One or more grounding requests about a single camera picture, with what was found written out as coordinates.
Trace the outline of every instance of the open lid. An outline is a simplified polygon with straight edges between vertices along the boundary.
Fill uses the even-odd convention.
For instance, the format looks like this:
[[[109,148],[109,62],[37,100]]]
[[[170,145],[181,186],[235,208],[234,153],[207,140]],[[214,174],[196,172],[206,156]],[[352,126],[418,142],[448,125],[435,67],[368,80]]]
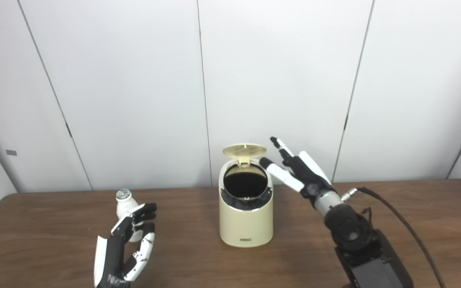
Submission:
[[[266,153],[266,148],[258,144],[241,143],[223,149],[223,153],[228,157],[238,158],[239,166],[250,167],[250,158]]]

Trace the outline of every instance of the robotic hand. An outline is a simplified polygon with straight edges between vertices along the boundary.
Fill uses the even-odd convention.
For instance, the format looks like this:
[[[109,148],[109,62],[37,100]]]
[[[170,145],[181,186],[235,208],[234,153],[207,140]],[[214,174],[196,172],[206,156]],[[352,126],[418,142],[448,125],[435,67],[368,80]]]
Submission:
[[[337,245],[335,253],[355,288],[413,288],[413,282],[389,241],[373,224],[344,202],[356,188],[339,197],[314,160],[302,151],[294,156],[280,139],[271,137],[284,159],[280,168],[267,158],[259,164],[274,177],[309,199],[324,217]]]
[[[109,239],[97,238],[94,264],[95,288],[129,288],[148,262],[154,244],[154,224],[141,224],[156,218],[155,203],[142,204],[130,210],[111,230]],[[124,246],[134,232],[143,230],[132,257],[123,262]]]

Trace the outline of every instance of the trash can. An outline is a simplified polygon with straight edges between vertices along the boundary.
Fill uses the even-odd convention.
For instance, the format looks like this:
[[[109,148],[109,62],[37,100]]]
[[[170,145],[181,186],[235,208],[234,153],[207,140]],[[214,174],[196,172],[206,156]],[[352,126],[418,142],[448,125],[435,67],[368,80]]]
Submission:
[[[255,247],[273,237],[273,185],[258,157],[266,148],[236,144],[223,150],[233,158],[220,170],[220,237],[236,247]]]

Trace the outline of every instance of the bottle cap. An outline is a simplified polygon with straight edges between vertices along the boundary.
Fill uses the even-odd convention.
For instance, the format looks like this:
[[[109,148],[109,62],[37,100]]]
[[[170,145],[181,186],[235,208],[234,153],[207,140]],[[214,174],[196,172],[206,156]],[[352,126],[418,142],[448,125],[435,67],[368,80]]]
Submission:
[[[129,189],[120,189],[117,191],[117,201],[127,200],[131,197],[131,191]]]

